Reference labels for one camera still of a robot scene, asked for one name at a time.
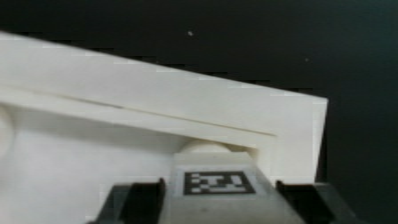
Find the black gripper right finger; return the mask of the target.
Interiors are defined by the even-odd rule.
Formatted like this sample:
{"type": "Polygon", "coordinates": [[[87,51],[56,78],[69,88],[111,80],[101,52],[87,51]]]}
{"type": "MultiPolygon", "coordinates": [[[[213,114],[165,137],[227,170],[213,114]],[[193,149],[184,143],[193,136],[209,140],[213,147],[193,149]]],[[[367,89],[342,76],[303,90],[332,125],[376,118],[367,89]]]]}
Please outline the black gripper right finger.
{"type": "Polygon", "coordinates": [[[358,224],[358,218],[344,199],[328,183],[286,184],[275,189],[305,224],[358,224]]]}

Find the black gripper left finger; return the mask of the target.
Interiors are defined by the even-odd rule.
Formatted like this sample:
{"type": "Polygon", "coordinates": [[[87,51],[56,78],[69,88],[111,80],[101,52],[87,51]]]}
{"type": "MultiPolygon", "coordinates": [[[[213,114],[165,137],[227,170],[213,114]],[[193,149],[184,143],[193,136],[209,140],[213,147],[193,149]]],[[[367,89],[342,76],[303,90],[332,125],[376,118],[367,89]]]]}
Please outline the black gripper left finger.
{"type": "Polygon", "coordinates": [[[163,179],[115,185],[97,216],[87,224],[158,224],[165,191],[163,179]]]}

